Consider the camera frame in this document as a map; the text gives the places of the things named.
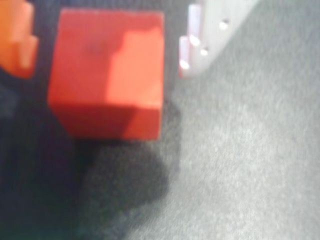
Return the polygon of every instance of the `orange object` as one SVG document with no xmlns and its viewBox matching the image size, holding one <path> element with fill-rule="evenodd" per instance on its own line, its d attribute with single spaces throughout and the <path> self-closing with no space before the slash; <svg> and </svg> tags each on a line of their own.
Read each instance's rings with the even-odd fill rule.
<svg viewBox="0 0 320 240">
<path fill-rule="evenodd" d="M 33 36 L 34 7 L 25 0 L 0 0 L 0 66 L 19 78 L 35 69 L 38 39 Z"/>
<path fill-rule="evenodd" d="M 48 104 L 77 138 L 157 139 L 163 71 L 163 14 L 64 9 Z"/>
</svg>

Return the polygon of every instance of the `red block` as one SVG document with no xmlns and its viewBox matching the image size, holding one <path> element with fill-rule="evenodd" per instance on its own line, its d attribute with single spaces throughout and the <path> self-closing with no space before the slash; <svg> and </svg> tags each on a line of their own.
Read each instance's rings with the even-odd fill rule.
<svg viewBox="0 0 320 240">
<path fill-rule="evenodd" d="M 162 13 L 61 12 L 48 104 L 71 136 L 157 139 L 163 85 Z"/>
</svg>

